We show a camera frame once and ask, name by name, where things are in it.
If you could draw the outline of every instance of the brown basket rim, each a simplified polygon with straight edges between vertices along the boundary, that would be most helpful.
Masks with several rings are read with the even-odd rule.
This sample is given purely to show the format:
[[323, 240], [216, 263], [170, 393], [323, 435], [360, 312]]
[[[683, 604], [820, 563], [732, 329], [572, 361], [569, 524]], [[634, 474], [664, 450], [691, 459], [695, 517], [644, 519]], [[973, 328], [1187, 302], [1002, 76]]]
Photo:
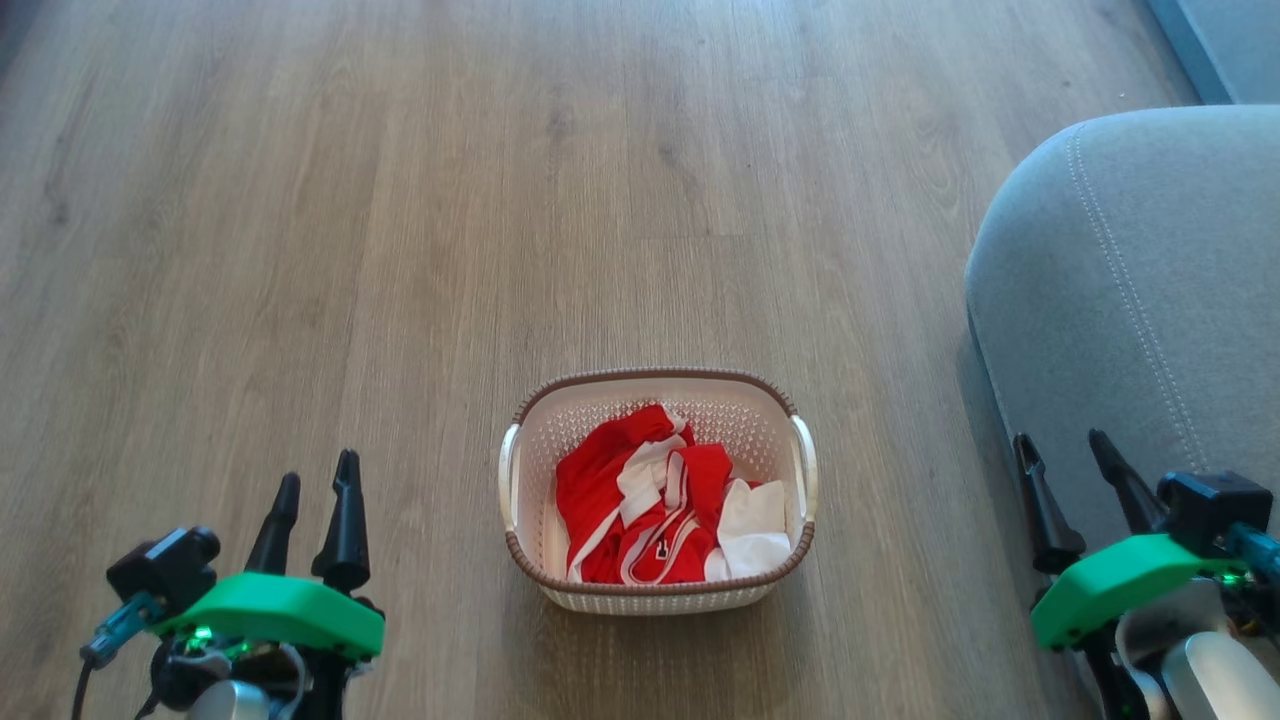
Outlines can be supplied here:
[[609, 597], [678, 597], [686, 594], [709, 594], [771, 585], [790, 575], [791, 571], [800, 565], [800, 561], [809, 553], [809, 547], [813, 544], [813, 534], [814, 527], [810, 520], [804, 524], [804, 530], [800, 533], [800, 542], [796, 543], [795, 550], [792, 550], [791, 555], [787, 556], [787, 561], [768, 573], [753, 575], [750, 578], [717, 580], [714, 583], [680, 583], [672, 585], [614, 585], [608, 583], [571, 583], [568, 580], [557, 580], [529, 560], [524, 548], [520, 547], [520, 538], [516, 537], [513, 530], [507, 530], [507, 550], [511, 551], [512, 560], [516, 561], [516, 565], [526, 575], [532, 578], [532, 580], [539, 585], [556, 592], [572, 594], [602, 594]]
[[516, 409], [516, 415], [512, 421], [517, 425], [525, 424], [525, 418], [529, 416], [529, 410], [539, 400], [547, 397], [548, 395], [562, 389], [566, 387], [599, 383], [608, 380], [635, 380], [635, 379], [652, 379], [652, 378], [692, 378], [704, 380], [732, 380], [740, 383], [748, 383], [755, 386], [764, 392], [769, 393], [773, 400], [778, 401], [778, 405], [790, 415], [797, 415], [795, 405], [791, 404], [791, 398], [787, 393], [782, 392], [778, 386], [771, 383], [769, 380], [762, 378], [760, 375], [753, 373], [745, 373], [741, 370], [721, 370], [716, 368], [696, 368], [691, 365], [660, 365], [655, 368], [623, 368], [618, 370], [591, 370], [586, 373], [573, 373], [570, 375], [561, 375], [552, 380], [548, 380], [539, 386], [534, 392], [529, 393], [529, 397], [520, 404]]

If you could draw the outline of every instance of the plastic basket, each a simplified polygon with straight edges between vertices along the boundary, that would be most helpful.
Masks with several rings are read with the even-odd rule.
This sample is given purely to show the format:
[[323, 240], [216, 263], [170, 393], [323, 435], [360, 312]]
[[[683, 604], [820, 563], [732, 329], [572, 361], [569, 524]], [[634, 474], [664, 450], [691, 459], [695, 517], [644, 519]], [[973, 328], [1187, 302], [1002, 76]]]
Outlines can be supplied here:
[[[556, 510], [556, 464], [596, 425], [660, 402], [687, 419], [699, 443], [718, 442], [741, 477], [786, 486], [791, 555], [763, 575], [714, 583], [571, 583], [568, 537]], [[655, 368], [553, 380], [520, 407], [502, 442], [498, 495], [516, 565], [557, 605], [603, 615], [682, 615], [750, 605], [800, 565], [813, 543], [818, 465], [813, 438], [791, 401], [744, 373]]]

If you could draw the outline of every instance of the sofa stitching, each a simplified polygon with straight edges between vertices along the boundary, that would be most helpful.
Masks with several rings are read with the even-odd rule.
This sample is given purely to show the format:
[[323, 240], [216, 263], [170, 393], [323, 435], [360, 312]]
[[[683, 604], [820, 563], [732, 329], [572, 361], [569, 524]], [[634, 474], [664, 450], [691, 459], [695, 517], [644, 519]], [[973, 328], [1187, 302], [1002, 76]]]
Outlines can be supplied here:
[[1184, 447], [1184, 450], [1188, 451], [1188, 460], [1190, 461], [1193, 470], [1207, 471], [1208, 460], [1204, 457], [1204, 447], [1201, 445], [1199, 436], [1196, 433], [1196, 427], [1192, 424], [1192, 416], [1187, 410], [1187, 402], [1183, 400], [1181, 392], [1178, 391], [1178, 382], [1174, 380], [1174, 372], [1169, 368], [1169, 359], [1165, 356], [1165, 351], [1161, 350], [1160, 341], [1156, 338], [1156, 331], [1151, 324], [1151, 316], [1147, 314], [1147, 309], [1143, 306], [1142, 299], [1138, 296], [1138, 288], [1133, 282], [1133, 275], [1129, 274], [1129, 266], [1124, 261], [1124, 252], [1120, 250], [1120, 243], [1116, 241], [1115, 236], [1111, 234], [1111, 227], [1107, 225], [1107, 218], [1102, 214], [1102, 206], [1098, 202], [1097, 195], [1093, 192], [1093, 187], [1089, 184], [1089, 176], [1084, 170], [1084, 161], [1080, 158], [1079, 137], [1076, 137], [1075, 142], [1075, 160], [1080, 167], [1080, 177], [1084, 179], [1084, 188], [1089, 192], [1089, 197], [1093, 200], [1093, 208], [1098, 215], [1098, 222], [1102, 223], [1102, 231], [1111, 242], [1111, 250], [1115, 252], [1116, 263], [1120, 265], [1120, 274], [1129, 286], [1129, 293], [1133, 296], [1134, 305], [1138, 309], [1138, 318], [1147, 329], [1147, 338], [1151, 341], [1151, 346], [1156, 352], [1156, 360], [1160, 363], [1164, 378], [1169, 383], [1169, 388], [1172, 392], [1174, 405], [1176, 405], [1178, 413], [1181, 416], [1183, 427], [1187, 429], [1187, 434], [1190, 436], [1192, 445], [1196, 448], [1196, 452], [1192, 454], [1189, 448]]
[[[1183, 421], [1185, 419], [1185, 411], [1183, 413], [1184, 416], [1180, 418], [1178, 409], [1174, 406], [1174, 400], [1170, 396], [1170, 388], [1166, 384], [1166, 379], [1172, 379], [1166, 378], [1167, 364], [1164, 361], [1158, 346], [1155, 347], [1153, 352], [1152, 346], [1155, 343], [1155, 336], [1152, 334], [1151, 343], [1147, 341], [1147, 333], [1143, 332], [1143, 324], [1146, 324], [1149, 331], [1149, 323], [1146, 322], [1146, 313], [1140, 301], [1138, 301], [1137, 290], [1129, 277], [1128, 266], [1124, 265], [1124, 260], [1119, 255], [1120, 249], [1115, 242], [1115, 237], [1111, 234], [1110, 227], [1106, 224], [1106, 219], [1102, 218], [1102, 208], [1098, 202], [1097, 195], [1093, 192], [1092, 184], [1089, 183], [1088, 174], [1084, 172], [1084, 161], [1080, 155], [1080, 131], [1083, 131], [1087, 124], [1088, 123], [1082, 123], [1076, 126], [1075, 132], [1071, 133], [1071, 137], [1066, 143], [1066, 164], [1071, 176], [1071, 184], [1075, 186], [1076, 197], [1079, 197], [1080, 206], [1084, 209], [1085, 217], [1089, 219], [1089, 228], [1093, 231], [1093, 236], [1098, 241], [1098, 247], [1102, 249], [1102, 254], [1107, 260], [1107, 268], [1111, 270], [1111, 278], [1116, 284], [1116, 290], [1120, 292], [1120, 300], [1124, 302], [1125, 310], [1129, 314], [1129, 322], [1133, 323], [1133, 329], [1138, 336], [1138, 343], [1142, 346], [1142, 352], [1147, 359], [1147, 365], [1151, 368], [1156, 384], [1160, 387], [1160, 395], [1165, 398], [1165, 407], [1169, 410], [1170, 420], [1172, 420], [1174, 432], [1178, 433], [1178, 438], [1181, 442], [1183, 452], [1187, 455], [1188, 462], [1190, 462], [1192, 468], [1196, 469], [1196, 455], [1192, 452], [1192, 446], [1188, 442], [1189, 424], [1184, 425]], [[1084, 190], [1080, 187], [1082, 179]], [[1085, 190], [1088, 191], [1088, 200], [1085, 200]]]

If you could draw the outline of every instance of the upholstered fabric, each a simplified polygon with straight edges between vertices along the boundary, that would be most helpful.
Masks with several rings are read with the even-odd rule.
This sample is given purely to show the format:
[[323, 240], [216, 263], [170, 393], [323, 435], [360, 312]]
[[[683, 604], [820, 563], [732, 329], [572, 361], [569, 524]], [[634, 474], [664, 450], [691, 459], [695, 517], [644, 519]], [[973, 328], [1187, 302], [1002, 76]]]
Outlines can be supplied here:
[[1201, 100], [1280, 102], [1280, 3], [1151, 0]]
[[992, 202], [966, 295], [1006, 430], [1092, 548], [1126, 534], [1092, 427], [1152, 484], [1233, 469], [1280, 491], [1280, 106], [1053, 136]]

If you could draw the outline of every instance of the red and white garment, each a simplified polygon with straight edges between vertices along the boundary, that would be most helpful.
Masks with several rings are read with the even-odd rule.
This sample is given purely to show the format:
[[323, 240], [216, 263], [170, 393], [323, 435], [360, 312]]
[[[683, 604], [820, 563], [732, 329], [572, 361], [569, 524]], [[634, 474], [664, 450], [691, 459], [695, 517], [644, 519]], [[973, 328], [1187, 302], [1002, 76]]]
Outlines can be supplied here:
[[777, 566], [790, 553], [786, 534], [772, 533], [782, 529], [781, 487], [753, 497], [777, 483], [753, 489], [731, 471], [722, 446], [694, 445], [685, 420], [660, 405], [602, 424], [556, 468], [568, 579], [694, 583]]

